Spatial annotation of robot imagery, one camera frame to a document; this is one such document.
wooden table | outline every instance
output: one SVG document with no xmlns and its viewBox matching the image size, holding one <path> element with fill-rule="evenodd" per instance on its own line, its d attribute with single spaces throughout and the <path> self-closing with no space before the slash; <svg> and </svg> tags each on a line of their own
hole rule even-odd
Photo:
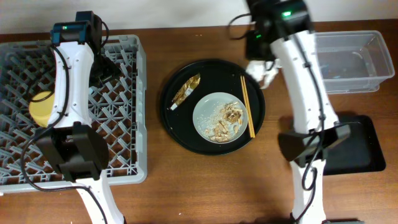
<svg viewBox="0 0 398 224">
<path fill-rule="evenodd" d="M 322 22 L 317 31 L 379 30 L 398 68 L 398 21 Z M 148 177 L 137 185 L 111 187 L 128 223 L 240 223 L 288 218 L 293 205 L 292 173 L 279 151 L 279 119 L 292 109 L 282 75 L 264 91 L 262 129 L 244 149 L 201 156 L 179 146 L 160 123 L 158 99 L 173 71 L 200 58 L 222 58 L 243 67 L 244 41 L 229 41 L 225 27 L 112 30 L 136 34 L 147 54 L 146 126 Z M 0 42 L 48 39 L 48 34 L 0 35 Z M 382 172 L 324 177 L 329 219 L 366 223 L 398 220 L 398 77 L 375 93 L 331 95 L 337 112 L 373 119 L 387 168 Z M 75 191 L 31 192 L 0 197 L 0 223 L 91 223 Z"/>
</svg>

green led light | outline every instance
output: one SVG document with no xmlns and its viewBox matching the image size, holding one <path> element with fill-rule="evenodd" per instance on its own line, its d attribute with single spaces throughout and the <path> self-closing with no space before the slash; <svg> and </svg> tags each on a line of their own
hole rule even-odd
<svg viewBox="0 0 398 224">
<path fill-rule="evenodd" d="M 282 13 L 282 16 L 284 16 L 284 17 L 288 17 L 288 16 L 291 16 L 291 15 L 292 15 L 292 11 L 286 11 L 286 12 Z"/>
</svg>

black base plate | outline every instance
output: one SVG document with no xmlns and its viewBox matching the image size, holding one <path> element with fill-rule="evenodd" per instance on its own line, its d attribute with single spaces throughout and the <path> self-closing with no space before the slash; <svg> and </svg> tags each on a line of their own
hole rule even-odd
<svg viewBox="0 0 398 224">
<path fill-rule="evenodd" d="M 198 87 L 174 111 L 169 110 L 172 99 L 181 86 L 198 73 L 201 75 Z M 226 154 L 245 146 L 251 140 L 248 129 L 231 143 L 216 144 L 203 139 L 197 133 L 192 120 L 196 104 L 210 93 L 229 93 L 243 102 L 241 75 L 246 78 L 254 130 L 258 133 L 266 112 L 264 95 L 258 83 L 239 65 L 219 59 L 191 63 L 175 73 L 166 84 L 160 99 L 160 117 L 167 132 L 184 148 L 204 155 Z"/>
<path fill-rule="evenodd" d="M 368 116 L 339 116 L 341 123 L 349 123 L 351 135 L 331 149 L 324 175 L 382 171 L 386 161 Z"/>
<path fill-rule="evenodd" d="M 270 223 L 251 223 L 251 224 L 298 224 L 294 221 L 286 221 L 286 222 L 270 222 Z M 350 221 L 350 222 L 325 222 L 322 224 L 365 224 L 363 221 Z"/>
</svg>

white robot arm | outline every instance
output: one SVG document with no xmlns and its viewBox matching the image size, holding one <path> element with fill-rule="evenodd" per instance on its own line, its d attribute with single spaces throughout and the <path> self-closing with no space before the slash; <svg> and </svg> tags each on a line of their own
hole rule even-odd
<svg viewBox="0 0 398 224">
<path fill-rule="evenodd" d="M 93 223 L 126 223 L 113 199 L 106 176 L 108 145 L 91 129 L 90 86 L 120 76 L 120 69 L 101 56 L 102 21 L 93 12 L 77 12 L 75 22 L 55 24 L 52 44 L 57 74 L 49 128 L 36 137 L 37 146 L 53 169 L 77 189 Z"/>
<path fill-rule="evenodd" d="M 260 79 L 262 70 L 268 85 L 281 66 L 293 107 L 294 131 L 279 134 L 280 149 L 293 173 L 292 223 L 325 223 L 322 177 L 326 150 L 347 138 L 349 127 L 340 126 L 328 99 L 307 7 L 302 0 L 247 2 L 256 30 L 246 34 L 246 57 L 257 60 L 249 64 L 248 72 L 256 73 Z M 266 69 L 269 64 L 274 64 L 274 68 Z"/>
</svg>

wooden chopsticks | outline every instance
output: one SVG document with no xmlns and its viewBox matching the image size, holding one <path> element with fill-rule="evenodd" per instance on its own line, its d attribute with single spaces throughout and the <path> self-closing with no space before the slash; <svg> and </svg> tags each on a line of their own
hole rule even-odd
<svg viewBox="0 0 398 224">
<path fill-rule="evenodd" d="M 248 123 L 249 123 L 250 138 L 255 138 L 256 133 L 254 132 L 253 120 L 251 118 L 250 102 L 249 102 L 248 90 L 246 89 L 246 81 L 244 80 L 244 76 L 241 76 L 241 84 L 242 84 L 244 104 L 248 111 Z"/>
</svg>

